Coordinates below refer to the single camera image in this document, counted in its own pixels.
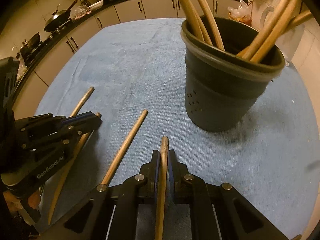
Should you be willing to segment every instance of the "screw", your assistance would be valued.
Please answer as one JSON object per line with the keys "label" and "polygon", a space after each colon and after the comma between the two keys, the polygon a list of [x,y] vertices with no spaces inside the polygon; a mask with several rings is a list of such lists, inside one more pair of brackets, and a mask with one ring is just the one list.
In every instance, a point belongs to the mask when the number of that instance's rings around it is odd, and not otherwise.
{"label": "screw", "polygon": [[136,176],[134,176],[134,179],[137,181],[143,180],[144,179],[144,175],[143,174],[137,174]]}
{"label": "screw", "polygon": [[225,190],[231,190],[232,189],[232,185],[230,183],[223,183],[222,184],[222,188]]}
{"label": "screw", "polygon": [[186,175],[183,176],[185,180],[193,180],[195,176],[193,176],[192,174],[188,173]]}
{"label": "screw", "polygon": [[99,184],[96,188],[99,192],[102,192],[107,189],[107,185],[106,184]]}

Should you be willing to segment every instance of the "blue tablecloth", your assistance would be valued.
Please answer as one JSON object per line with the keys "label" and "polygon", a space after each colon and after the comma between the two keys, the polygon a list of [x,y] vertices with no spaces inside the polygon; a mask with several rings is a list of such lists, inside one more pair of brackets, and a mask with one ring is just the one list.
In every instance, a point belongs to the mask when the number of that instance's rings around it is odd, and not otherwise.
{"label": "blue tablecloth", "polygon": [[[209,133],[191,122],[184,108],[183,19],[153,19],[104,28],[69,60],[43,97],[36,114],[69,116],[90,86],[95,91],[81,112],[101,112],[103,123],[79,154],[61,192],[57,221],[104,177],[121,142],[146,108],[145,122],[111,186],[137,174],[161,137],[178,160],[205,182],[231,183],[289,239],[308,224],[318,193],[320,156],[315,114],[294,66],[285,67],[242,121]],[[42,218],[57,176],[46,183]],[[137,239],[153,239],[155,209],[140,206]],[[166,199],[164,239],[191,239],[189,209]]]}

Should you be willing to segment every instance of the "wall cabinet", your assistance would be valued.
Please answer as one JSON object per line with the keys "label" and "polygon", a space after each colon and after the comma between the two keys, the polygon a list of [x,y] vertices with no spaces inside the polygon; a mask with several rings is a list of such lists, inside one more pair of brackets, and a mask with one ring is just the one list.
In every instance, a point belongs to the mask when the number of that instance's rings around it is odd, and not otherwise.
{"label": "wall cabinet", "polygon": [[214,0],[213,15],[222,18],[229,18],[228,7],[238,8],[240,2],[234,0]]}
{"label": "wall cabinet", "polygon": [[34,116],[47,89],[48,86],[32,71],[13,105],[14,118]]}
{"label": "wall cabinet", "polygon": [[76,50],[71,46],[69,40],[64,37],[45,55],[34,71],[50,86],[75,52]]}
{"label": "wall cabinet", "polygon": [[[201,16],[201,15],[204,15],[201,7],[200,7],[200,4],[198,3],[198,0],[190,0],[191,3],[194,5],[194,7],[196,8],[196,11],[198,12],[198,14]],[[213,0],[206,0],[209,7],[210,7],[210,10],[211,12],[213,12]],[[178,17],[179,18],[185,18],[186,15],[182,9],[182,6],[180,5],[180,2],[177,0],[177,5],[178,5]]]}
{"label": "wall cabinet", "polygon": [[78,50],[92,36],[100,30],[99,25],[94,17],[89,18],[81,23],[78,27],[69,32],[66,36],[72,46]]}
{"label": "wall cabinet", "polygon": [[146,19],[177,18],[176,0],[141,0]]}
{"label": "wall cabinet", "polygon": [[97,13],[95,16],[100,29],[120,23],[116,8],[110,6],[109,8]]}
{"label": "wall cabinet", "polygon": [[146,19],[141,0],[122,2],[115,8],[121,23]]}

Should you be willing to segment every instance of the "black cabinet handle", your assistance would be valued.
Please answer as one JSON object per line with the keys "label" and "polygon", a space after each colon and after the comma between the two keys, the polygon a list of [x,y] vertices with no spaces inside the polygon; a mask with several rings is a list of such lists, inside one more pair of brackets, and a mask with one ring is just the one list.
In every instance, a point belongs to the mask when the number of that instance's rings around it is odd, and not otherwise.
{"label": "black cabinet handle", "polygon": [[100,22],[100,26],[101,26],[101,28],[102,28],[102,23],[101,23],[100,19],[99,19],[99,18],[97,18],[97,20]]}
{"label": "black cabinet handle", "polygon": [[70,49],[71,49],[72,53],[74,53],[75,51],[74,51],[73,47],[70,45],[70,43],[69,43],[68,41],[66,41],[66,44],[68,44],[68,45],[69,45],[69,47],[70,47]]}
{"label": "black cabinet handle", "polygon": [[139,5],[140,12],[142,12],[141,7],[140,7],[140,2],[138,2],[138,5]]}
{"label": "black cabinet handle", "polygon": [[70,38],[72,41],[73,41],[73,43],[75,44],[75,46],[76,46],[76,49],[79,49],[79,47],[78,47],[78,45],[76,44],[76,42],[75,42],[75,40],[71,37]]}

